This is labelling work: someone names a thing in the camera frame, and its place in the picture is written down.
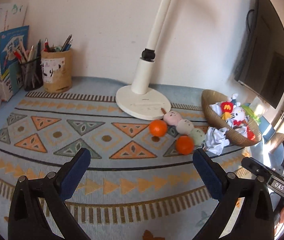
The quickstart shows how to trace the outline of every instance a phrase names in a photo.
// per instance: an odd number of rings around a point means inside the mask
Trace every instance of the orange ball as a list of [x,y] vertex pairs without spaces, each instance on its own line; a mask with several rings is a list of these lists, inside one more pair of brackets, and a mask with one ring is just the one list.
[[194,142],[190,136],[182,135],[175,143],[175,149],[178,153],[188,155],[194,150]]
[[149,130],[152,135],[162,137],[166,134],[168,126],[163,120],[154,120],[149,124]]

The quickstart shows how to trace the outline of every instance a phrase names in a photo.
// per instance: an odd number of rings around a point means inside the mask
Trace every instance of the black mesh pen holder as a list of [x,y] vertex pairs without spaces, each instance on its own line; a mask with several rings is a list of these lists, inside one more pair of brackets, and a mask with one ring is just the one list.
[[32,91],[43,86],[41,57],[22,63],[23,87],[25,91]]

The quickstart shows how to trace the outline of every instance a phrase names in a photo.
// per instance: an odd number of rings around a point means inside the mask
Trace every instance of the paper pen holder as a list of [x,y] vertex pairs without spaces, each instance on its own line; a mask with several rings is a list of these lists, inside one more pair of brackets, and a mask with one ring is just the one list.
[[32,91],[43,86],[41,57],[21,63],[20,66],[25,91]]
[[72,87],[72,49],[63,52],[42,50],[43,86],[48,93],[63,93]]

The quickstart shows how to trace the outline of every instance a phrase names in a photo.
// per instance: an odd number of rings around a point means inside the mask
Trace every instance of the blue foam pad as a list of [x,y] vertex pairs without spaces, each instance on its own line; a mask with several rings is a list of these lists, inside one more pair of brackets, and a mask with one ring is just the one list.
[[82,155],[78,158],[78,160],[75,162],[70,171],[66,174],[61,183],[61,192],[59,196],[62,201],[72,197],[87,167],[90,166],[90,163],[91,153],[88,149],[84,149]]
[[193,165],[203,180],[206,188],[210,192],[212,198],[220,201],[223,197],[222,182],[205,158],[197,151],[193,154]]

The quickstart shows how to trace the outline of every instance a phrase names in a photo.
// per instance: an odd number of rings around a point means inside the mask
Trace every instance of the white cloth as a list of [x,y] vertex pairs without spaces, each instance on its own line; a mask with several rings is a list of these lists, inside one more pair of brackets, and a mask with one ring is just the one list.
[[213,109],[213,111],[218,115],[222,115],[222,109],[221,109],[221,103],[216,103],[214,105],[210,105],[210,107]]
[[248,128],[247,128],[247,126],[243,125],[241,127],[235,128],[234,130],[236,130],[242,136],[244,136],[246,138],[248,137],[248,132],[247,132]]
[[212,152],[215,155],[220,155],[225,146],[230,144],[230,141],[226,139],[225,133],[228,129],[209,127],[205,137],[206,150]]
[[226,124],[227,124],[228,126],[230,126],[230,127],[233,128],[233,121],[232,121],[231,118],[227,119],[225,122],[226,122]]

